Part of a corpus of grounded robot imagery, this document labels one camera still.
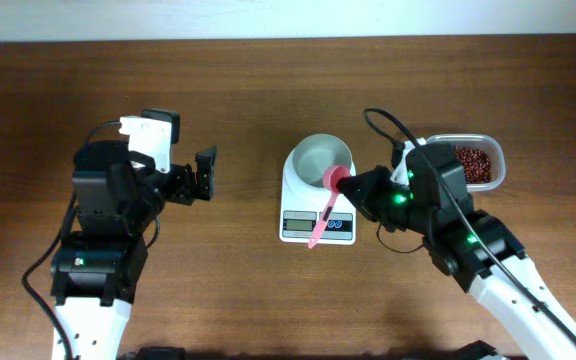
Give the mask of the clear plastic bean container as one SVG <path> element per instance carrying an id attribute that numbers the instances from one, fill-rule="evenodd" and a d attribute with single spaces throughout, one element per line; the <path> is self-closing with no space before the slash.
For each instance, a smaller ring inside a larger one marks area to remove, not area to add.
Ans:
<path id="1" fill-rule="evenodd" d="M 496 189 L 506 175 L 505 158 L 500 144 L 492 137 L 482 134 L 441 134 L 426 139 L 430 143 L 448 143 L 452 146 L 475 148 L 487 154 L 491 160 L 491 180 L 481 184 L 467 184 L 470 193 Z"/>

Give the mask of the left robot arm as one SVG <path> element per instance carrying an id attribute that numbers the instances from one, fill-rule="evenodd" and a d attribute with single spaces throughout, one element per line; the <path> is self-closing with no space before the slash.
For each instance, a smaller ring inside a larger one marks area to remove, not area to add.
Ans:
<path id="1" fill-rule="evenodd" d="M 122 141 L 97 141 L 74 156 L 77 206 L 51 261 L 56 300 L 55 359 L 114 359 L 148 257 L 144 233 L 168 203 L 191 205 L 214 194 L 217 149 L 167 173 Z M 132 163 L 142 158 L 145 167 Z M 71 222 L 80 224 L 73 230 Z"/>

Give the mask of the white digital kitchen scale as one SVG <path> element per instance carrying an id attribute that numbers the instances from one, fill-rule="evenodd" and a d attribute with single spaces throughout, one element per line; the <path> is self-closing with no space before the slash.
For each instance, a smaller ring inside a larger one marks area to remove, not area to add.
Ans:
<path id="1" fill-rule="evenodd" d="M 290 154 L 284 164 L 280 202 L 279 238 L 286 243 L 307 244 L 324 213 L 331 193 L 304 182 Z M 318 245 L 352 245 L 356 241 L 356 209 L 342 195 L 330 211 Z"/>

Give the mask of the pink measuring scoop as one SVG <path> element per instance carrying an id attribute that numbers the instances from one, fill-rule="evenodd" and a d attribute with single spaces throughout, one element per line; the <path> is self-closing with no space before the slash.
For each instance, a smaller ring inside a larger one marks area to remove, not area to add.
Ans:
<path id="1" fill-rule="evenodd" d="M 319 239 L 321 238 L 327 227 L 330 214 L 332 213 L 337 198 L 341 194 L 340 190 L 338 189 L 339 181 L 342 180 L 343 178 L 348 178 L 350 176 L 351 176 L 350 169 L 345 165 L 333 165 L 324 172 L 322 177 L 322 183 L 324 187 L 330 192 L 330 198 L 327 201 L 322 211 L 322 214 L 320 215 L 319 219 L 317 220 L 313 228 L 312 234 L 308 242 L 309 249 L 314 248 L 318 244 Z"/>

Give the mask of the white round bowl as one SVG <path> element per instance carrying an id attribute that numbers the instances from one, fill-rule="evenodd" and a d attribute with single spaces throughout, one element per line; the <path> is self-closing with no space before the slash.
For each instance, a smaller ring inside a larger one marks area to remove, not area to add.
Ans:
<path id="1" fill-rule="evenodd" d="M 324 188 L 324 172 L 334 165 L 353 166 L 348 146 L 330 134 L 314 134 L 304 138 L 292 151 L 288 161 L 297 178 L 314 188 Z"/>

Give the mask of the red beans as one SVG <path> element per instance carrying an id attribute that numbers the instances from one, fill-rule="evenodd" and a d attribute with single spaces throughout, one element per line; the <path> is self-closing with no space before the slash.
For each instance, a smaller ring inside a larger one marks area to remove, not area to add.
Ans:
<path id="1" fill-rule="evenodd" d="M 484 184 L 492 180 L 490 157 L 480 149 L 457 146 L 456 158 L 461 162 L 467 184 Z"/>

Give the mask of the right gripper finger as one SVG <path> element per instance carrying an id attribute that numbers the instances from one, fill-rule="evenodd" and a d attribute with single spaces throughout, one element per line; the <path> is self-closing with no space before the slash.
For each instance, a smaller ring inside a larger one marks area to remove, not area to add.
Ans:
<path id="1" fill-rule="evenodd" d="M 352 193 L 359 190 L 370 193 L 375 187 L 389 181 L 391 176 L 392 171 L 389 168 L 378 165 L 373 170 L 340 179 L 338 190 L 341 193 Z"/>
<path id="2" fill-rule="evenodd" d="M 375 220 L 370 192 L 362 190 L 359 183 L 344 183 L 340 186 L 340 192 L 353 205 L 353 207 L 367 220 Z"/>

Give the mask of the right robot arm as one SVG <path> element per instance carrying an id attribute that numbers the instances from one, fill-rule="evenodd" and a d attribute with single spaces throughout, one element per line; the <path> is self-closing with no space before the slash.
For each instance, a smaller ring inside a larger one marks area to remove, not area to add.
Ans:
<path id="1" fill-rule="evenodd" d="M 530 359 L 576 359 L 576 322 L 544 283 L 517 237 L 476 210 L 463 170 L 410 166 L 408 184 L 387 168 L 335 175 L 334 190 L 383 229 L 422 234 L 433 265 L 498 320 Z"/>

